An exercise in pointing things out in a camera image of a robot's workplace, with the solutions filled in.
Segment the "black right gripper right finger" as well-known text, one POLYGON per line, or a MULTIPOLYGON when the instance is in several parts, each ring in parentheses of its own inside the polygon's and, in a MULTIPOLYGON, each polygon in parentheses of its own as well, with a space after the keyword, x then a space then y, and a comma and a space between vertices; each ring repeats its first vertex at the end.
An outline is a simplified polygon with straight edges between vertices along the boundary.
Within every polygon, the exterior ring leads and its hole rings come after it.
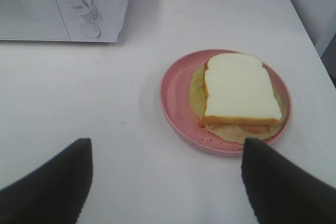
POLYGON ((259 223, 335 223, 335 188, 257 138, 247 138, 242 179, 259 223))

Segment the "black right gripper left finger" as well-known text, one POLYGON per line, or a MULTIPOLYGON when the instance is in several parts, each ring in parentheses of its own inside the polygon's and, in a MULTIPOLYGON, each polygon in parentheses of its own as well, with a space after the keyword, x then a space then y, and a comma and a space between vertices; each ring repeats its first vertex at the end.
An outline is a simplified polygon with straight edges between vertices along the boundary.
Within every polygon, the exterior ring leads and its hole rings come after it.
POLYGON ((92 178, 91 139, 80 138, 1 189, 1 223, 76 223, 92 178))

